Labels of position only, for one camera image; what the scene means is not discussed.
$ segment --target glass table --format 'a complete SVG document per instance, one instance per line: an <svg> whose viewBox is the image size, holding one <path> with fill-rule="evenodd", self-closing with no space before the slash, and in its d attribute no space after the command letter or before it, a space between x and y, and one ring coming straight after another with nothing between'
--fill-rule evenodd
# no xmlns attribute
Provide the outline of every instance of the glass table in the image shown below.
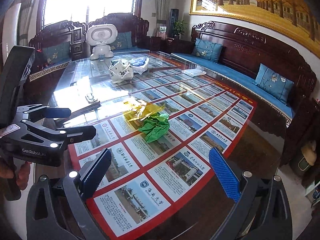
<svg viewBox="0 0 320 240"><path fill-rule="evenodd" d="M149 57L148 71L113 84L111 60ZM100 106L58 127L94 125L94 139L70 145L58 168L36 165L41 174L62 177L79 170L107 147L112 164L86 205L110 239L210 239L234 202L226 197L208 162L212 147L257 177L276 173L284 146L285 118L249 90L217 73L190 77L183 69L199 66L162 52L117 55L71 62L49 102L72 112L88 105L93 93ZM165 105L169 132L147 144L122 112L128 97Z"/></svg>

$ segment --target potted plant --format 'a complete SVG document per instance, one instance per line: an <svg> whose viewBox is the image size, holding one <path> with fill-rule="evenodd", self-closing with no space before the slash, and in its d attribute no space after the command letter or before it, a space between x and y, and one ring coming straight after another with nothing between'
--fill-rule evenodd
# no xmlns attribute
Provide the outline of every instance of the potted plant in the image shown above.
<svg viewBox="0 0 320 240"><path fill-rule="evenodd" d="M172 38L174 39L179 39L180 38L180 34L184 34L184 30L185 30L185 25L187 23L185 23L184 20L182 21L175 21L174 22L174 28L173 28L173 36Z"/></svg>

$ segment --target tile floor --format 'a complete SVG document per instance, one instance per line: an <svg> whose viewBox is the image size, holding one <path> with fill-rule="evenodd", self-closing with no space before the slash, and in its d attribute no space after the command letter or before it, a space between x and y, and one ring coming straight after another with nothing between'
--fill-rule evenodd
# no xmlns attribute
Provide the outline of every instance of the tile floor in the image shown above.
<svg viewBox="0 0 320 240"><path fill-rule="evenodd" d="M304 196L306 190L301 185L301 179L289 165L282 166L277 175L281 177L287 192L292 217L292 240L295 240L311 220L311 203Z"/></svg>

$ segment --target gold picture frame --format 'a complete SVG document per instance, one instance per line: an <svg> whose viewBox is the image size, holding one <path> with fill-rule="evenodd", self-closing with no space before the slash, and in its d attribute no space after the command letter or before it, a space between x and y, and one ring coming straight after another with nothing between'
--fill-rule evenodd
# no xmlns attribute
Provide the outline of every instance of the gold picture frame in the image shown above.
<svg viewBox="0 0 320 240"><path fill-rule="evenodd" d="M261 25L291 38L320 58L320 25L304 0L191 0L189 14Z"/></svg>

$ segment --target white plastic bag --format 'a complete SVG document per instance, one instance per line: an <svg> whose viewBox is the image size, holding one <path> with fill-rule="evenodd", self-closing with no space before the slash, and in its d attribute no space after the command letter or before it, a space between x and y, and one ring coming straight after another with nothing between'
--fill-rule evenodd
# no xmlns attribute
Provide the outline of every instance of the white plastic bag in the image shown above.
<svg viewBox="0 0 320 240"><path fill-rule="evenodd" d="M123 58L112 60L109 70L113 84L133 78L133 69L129 60Z"/></svg>
<svg viewBox="0 0 320 240"><path fill-rule="evenodd" d="M149 58L148 57L137 57L130 60L131 66L134 73L142 74L148 69Z"/></svg>
<svg viewBox="0 0 320 240"><path fill-rule="evenodd" d="M201 71L199 69L194 68L194 69L182 70L182 73L185 73L190 77L195 77L195 76L205 75L206 71Z"/></svg>

